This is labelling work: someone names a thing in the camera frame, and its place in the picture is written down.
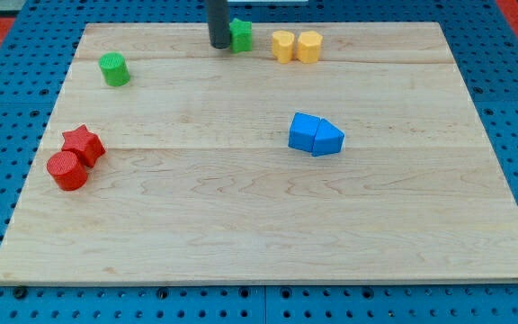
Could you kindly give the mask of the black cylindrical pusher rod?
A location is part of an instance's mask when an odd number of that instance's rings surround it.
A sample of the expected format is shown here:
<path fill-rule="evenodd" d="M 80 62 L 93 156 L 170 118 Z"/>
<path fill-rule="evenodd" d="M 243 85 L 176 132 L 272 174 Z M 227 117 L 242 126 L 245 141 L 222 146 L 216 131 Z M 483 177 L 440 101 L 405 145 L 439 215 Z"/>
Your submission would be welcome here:
<path fill-rule="evenodd" d="M 210 45 L 215 49 L 230 46 L 229 8 L 227 0 L 205 0 Z"/>

